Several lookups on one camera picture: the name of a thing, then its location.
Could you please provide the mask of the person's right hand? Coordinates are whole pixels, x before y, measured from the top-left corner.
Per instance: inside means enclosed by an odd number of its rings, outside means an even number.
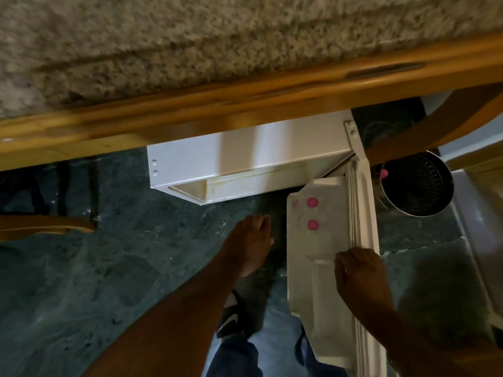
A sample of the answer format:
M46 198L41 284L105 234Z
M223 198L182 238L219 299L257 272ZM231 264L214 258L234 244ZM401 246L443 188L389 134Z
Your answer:
M371 323L377 317L395 314L383 263L381 272L357 272L350 276L335 277L339 296L362 324Z

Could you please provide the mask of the person's left hand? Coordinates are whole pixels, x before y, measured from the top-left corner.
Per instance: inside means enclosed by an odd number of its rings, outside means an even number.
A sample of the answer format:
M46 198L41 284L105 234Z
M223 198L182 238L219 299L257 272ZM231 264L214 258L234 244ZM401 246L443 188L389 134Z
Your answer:
M271 236L245 233L238 223L225 240L220 253L237 267L240 277L246 277L263 266L274 239L272 233Z

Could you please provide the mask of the white fridge door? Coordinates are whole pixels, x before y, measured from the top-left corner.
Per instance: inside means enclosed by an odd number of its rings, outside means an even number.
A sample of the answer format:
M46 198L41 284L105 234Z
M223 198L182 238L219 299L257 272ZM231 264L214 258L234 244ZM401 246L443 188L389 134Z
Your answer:
M287 296L319 362L351 377L387 377L384 347L354 317L336 290L336 253L352 247L379 254L369 162L354 120L345 122L352 155L287 199ZM319 205L309 208L309 197ZM319 229L307 228L317 220Z

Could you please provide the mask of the person's right forearm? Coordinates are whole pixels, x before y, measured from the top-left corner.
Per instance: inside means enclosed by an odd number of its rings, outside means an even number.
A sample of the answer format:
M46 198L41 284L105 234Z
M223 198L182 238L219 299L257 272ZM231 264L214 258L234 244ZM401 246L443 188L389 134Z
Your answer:
M364 311L359 321L387 350L401 377L475 377L436 350L393 309Z

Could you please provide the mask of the person's left forearm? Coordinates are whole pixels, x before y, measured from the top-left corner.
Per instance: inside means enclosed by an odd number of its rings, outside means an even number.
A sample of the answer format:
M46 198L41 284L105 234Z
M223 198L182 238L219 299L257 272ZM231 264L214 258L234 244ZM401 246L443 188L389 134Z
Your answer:
M243 256L219 253L149 309L85 372L85 377L201 377Z

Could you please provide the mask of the white mini fridge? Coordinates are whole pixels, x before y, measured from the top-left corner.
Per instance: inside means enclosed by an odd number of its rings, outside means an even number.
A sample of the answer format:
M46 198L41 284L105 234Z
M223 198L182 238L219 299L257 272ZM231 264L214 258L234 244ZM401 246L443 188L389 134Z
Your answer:
M351 110L147 147L150 188L206 205L304 186L352 155Z

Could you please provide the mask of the person's black left shoe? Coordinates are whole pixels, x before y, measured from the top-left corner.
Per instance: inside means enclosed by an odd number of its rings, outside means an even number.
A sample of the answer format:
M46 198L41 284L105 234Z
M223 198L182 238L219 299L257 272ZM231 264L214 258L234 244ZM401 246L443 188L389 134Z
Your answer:
M234 336L242 336L248 340L253 333L254 318L241 295L232 290L225 301L216 337L221 341Z

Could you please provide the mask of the person's black shoe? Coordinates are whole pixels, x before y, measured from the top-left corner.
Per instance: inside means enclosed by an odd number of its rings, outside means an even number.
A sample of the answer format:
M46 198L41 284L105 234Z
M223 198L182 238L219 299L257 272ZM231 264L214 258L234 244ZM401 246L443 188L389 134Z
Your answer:
M294 356L299 365L306 369L310 369L313 361L316 360L303 326L301 326L300 336L294 346Z
M254 318L241 295L232 290L225 301L216 337L221 341L234 336L242 336L248 340L253 333Z

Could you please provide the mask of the metal mesh bin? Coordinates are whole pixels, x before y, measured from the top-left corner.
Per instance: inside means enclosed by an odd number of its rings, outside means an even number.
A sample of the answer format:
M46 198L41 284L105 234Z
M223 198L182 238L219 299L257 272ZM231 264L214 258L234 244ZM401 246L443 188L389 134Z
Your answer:
M389 172L380 180L381 169ZM431 151L390 160L371 167L376 211L425 218L445 210L454 196L447 164Z

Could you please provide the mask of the person's black right shoe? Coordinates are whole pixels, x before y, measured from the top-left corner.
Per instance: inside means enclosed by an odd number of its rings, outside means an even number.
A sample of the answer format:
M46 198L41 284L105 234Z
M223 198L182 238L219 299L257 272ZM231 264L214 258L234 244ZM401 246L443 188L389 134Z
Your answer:
M294 356L299 365L306 369L310 369L313 361L316 360L303 326L301 326L300 336L294 346Z

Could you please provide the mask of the wooden counter edge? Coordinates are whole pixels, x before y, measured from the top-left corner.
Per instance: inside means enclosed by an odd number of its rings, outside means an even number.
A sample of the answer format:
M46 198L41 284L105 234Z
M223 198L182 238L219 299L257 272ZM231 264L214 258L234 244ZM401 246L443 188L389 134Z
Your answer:
M499 92L503 30L390 54L0 121L0 171L447 90Z

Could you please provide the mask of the person's blue right trouser leg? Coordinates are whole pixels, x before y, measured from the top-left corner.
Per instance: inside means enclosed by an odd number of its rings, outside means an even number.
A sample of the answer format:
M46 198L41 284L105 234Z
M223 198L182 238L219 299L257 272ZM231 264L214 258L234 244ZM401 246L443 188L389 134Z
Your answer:
M313 361L311 368L307 369L307 372L309 377L349 377L344 368L322 363L317 359Z

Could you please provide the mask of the person's blue trouser leg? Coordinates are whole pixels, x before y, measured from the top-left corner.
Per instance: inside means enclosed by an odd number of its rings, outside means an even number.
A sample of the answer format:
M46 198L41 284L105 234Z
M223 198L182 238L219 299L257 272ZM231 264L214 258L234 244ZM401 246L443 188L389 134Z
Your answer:
M223 338L205 377L263 377L257 348L242 333Z
M313 361L311 368L307 369L307 372L309 377L349 377L344 368L322 363L317 359Z

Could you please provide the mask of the person's blue left trouser leg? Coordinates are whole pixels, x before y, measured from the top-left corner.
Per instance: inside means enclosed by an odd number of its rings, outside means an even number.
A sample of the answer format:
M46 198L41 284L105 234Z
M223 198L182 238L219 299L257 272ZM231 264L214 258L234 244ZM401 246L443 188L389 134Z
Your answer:
M205 377L263 377L257 348L242 333L223 338Z

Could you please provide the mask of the curved wooden chair part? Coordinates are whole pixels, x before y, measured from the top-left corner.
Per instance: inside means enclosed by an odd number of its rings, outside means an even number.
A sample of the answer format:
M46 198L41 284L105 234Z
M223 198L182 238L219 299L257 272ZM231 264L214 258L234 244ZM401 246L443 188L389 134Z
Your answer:
M365 150L370 166L425 152L464 137L503 113L503 81L455 90L410 129Z

